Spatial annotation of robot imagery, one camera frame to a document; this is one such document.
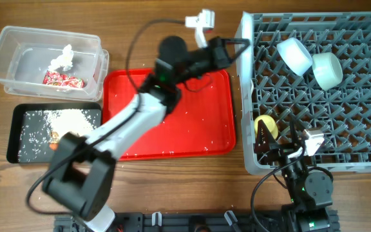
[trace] wooden table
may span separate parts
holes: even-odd
[[[98,35],[102,47],[111,54],[111,70],[123,68],[128,44],[139,26],[158,17],[183,19],[186,15],[196,15],[202,8],[210,8],[216,12],[213,35],[234,37],[244,10],[252,13],[371,11],[371,1],[367,0],[4,1],[6,4],[0,3],[0,32],[4,26],[14,25]],[[153,66],[158,42],[171,34],[183,37],[190,49],[196,47],[192,30],[175,25],[155,26],[137,44],[131,67]],[[229,73],[237,123],[237,144],[233,151],[215,157],[118,164],[108,199],[115,211],[249,209],[251,191],[261,177],[249,175],[244,168],[240,84],[235,67],[230,68]],[[43,174],[46,166],[13,165],[5,159],[12,110],[25,102],[55,101],[9,95],[0,84],[0,231],[51,231],[53,218],[36,215],[24,204],[28,188]],[[342,173],[335,178],[333,208],[339,210],[343,231],[371,231],[371,174]],[[275,180],[270,179],[258,192],[256,201],[258,209],[279,209],[282,204],[289,203],[290,198]],[[34,193],[32,202],[43,209],[61,208],[39,190]]]

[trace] gray plastic rack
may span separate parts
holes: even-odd
[[[371,12],[243,13],[236,37],[252,43],[237,60],[248,172],[263,175],[277,166],[266,163],[253,149],[254,119],[263,114],[276,120],[279,142],[290,141],[291,119],[306,128],[321,128],[325,145],[307,159],[308,165],[371,172]],[[343,82],[326,92],[311,68],[303,77],[294,74],[276,49],[291,37],[299,39],[310,54],[334,53],[343,67]]]

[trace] black metal base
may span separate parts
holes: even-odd
[[[339,217],[337,211],[330,210],[330,230],[315,231],[340,231]],[[192,216],[205,217],[205,223],[212,232],[235,232],[228,225],[224,214],[219,213],[163,213],[162,226],[152,226],[152,215],[142,213],[117,213],[113,225],[108,232],[194,232],[190,231],[189,219]],[[252,223],[250,214],[236,214],[238,227],[242,232],[263,232],[261,228]],[[260,212],[260,222],[270,232],[286,232],[286,226],[281,223],[279,211]],[[71,217],[56,217],[54,232],[91,232],[84,225]]]

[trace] yellow object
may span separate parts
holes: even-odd
[[[277,138],[278,136],[278,128],[277,128],[277,125],[276,125],[276,122],[274,121],[274,119],[268,115],[260,115],[256,118],[256,120],[254,120],[254,132],[256,133],[256,137],[257,137],[257,127],[258,127],[258,121],[262,120],[265,124],[265,126],[267,127],[267,129],[269,129],[271,135],[273,136],[274,139]]]

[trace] clear plastic container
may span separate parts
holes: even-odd
[[[43,84],[52,59],[70,44],[73,67],[67,72],[84,80],[83,88]],[[98,101],[108,72],[108,52],[96,35],[6,26],[0,34],[0,83],[6,93],[82,101]]]

